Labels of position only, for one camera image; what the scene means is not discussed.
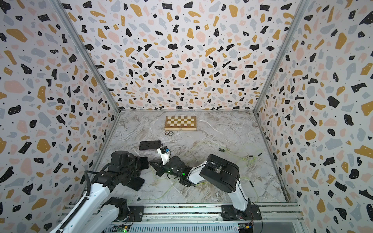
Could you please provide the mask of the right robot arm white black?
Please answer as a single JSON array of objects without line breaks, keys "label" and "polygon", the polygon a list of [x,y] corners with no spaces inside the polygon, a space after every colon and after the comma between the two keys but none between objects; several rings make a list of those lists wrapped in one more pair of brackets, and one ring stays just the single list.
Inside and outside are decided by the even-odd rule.
[{"label": "right robot arm white black", "polygon": [[183,186],[196,186],[207,181],[228,194],[232,204],[221,206],[224,221],[262,220],[259,206],[250,201],[241,186],[239,167],[232,162],[210,154],[202,164],[193,168],[187,166],[178,156],[152,160],[150,165],[157,176],[172,175]]}]

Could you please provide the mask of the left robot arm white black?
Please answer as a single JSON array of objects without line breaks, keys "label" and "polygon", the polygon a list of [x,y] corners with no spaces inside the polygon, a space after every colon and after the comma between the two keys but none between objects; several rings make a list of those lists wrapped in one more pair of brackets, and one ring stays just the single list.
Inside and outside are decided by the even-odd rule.
[{"label": "left robot arm white black", "polygon": [[110,194],[119,184],[140,190],[145,182],[141,172],[148,168],[147,157],[124,150],[112,153],[110,163],[100,171],[85,171],[86,192],[52,232],[100,233],[115,220],[130,219],[127,200],[110,197]]}]

